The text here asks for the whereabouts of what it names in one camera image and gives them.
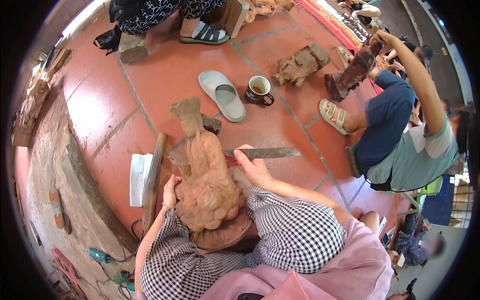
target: denim pants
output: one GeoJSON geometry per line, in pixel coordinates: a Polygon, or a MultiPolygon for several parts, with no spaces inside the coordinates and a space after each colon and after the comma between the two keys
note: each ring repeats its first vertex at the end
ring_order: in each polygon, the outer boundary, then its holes
{"type": "Polygon", "coordinates": [[[357,167],[365,176],[398,144],[415,101],[412,86],[386,69],[378,72],[375,83],[384,91],[367,101],[365,114],[368,127],[359,140],[355,154],[357,167]]]}

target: hand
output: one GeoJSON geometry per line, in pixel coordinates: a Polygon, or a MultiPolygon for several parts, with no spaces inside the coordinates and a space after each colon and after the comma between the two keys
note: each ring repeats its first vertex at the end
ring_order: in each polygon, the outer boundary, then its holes
{"type": "Polygon", "coordinates": [[[180,176],[175,176],[172,174],[170,179],[167,181],[163,187],[163,203],[168,207],[173,209],[175,204],[177,204],[177,197],[175,196],[175,185],[181,181],[180,176]]]}
{"type": "MultiPolygon", "coordinates": [[[[250,145],[243,145],[238,149],[253,149],[250,145]]],[[[250,161],[247,156],[240,150],[233,152],[235,158],[239,164],[241,164],[245,170],[248,180],[253,186],[258,186],[261,189],[268,190],[269,184],[272,182],[272,174],[268,171],[268,168],[263,159],[255,158],[250,161]]]]}

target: black mug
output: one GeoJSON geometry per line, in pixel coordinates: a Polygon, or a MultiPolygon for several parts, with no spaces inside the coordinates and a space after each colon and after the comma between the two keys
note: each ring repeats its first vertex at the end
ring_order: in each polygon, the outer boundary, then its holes
{"type": "Polygon", "coordinates": [[[245,91],[245,100],[253,104],[270,106],[273,104],[275,99],[269,92],[270,82],[265,77],[254,76],[250,79],[250,81],[248,81],[248,87],[245,91]],[[270,98],[270,103],[264,99],[265,96],[270,98]]]}

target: gingham pants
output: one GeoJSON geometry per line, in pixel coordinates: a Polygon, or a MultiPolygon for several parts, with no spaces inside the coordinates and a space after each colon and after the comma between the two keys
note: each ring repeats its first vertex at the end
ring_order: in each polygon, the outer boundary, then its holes
{"type": "Polygon", "coordinates": [[[122,32],[135,35],[165,21],[180,9],[185,19],[200,18],[214,8],[220,7],[226,0],[148,0],[141,12],[128,20],[118,22],[122,32]]]}
{"type": "Polygon", "coordinates": [[[261,238],[252,253],[200,254],[174,211],[148,250],[140,285],[149,299],[197,299],[222,275],[269,264],[298,273],[314,273],[343,248],[345,230],[330,207],[285,199],[253,187],[249,214],[261,238]]]}

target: carving knife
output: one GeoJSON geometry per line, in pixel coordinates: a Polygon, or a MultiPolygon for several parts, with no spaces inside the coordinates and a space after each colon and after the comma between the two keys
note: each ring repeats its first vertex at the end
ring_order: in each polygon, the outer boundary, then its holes
{"type": "MultiPolygon", "coordinates": [[[[234,156],[233,150],[223,150],[228,156],[234,156]]],[[[242,151],[248,159],[254,158],[279,158],[290,156],[301,156],[301,153],[292,147],[280,147],[280,148],[260,148],[260,149],[239,149],[242,151]]]]}

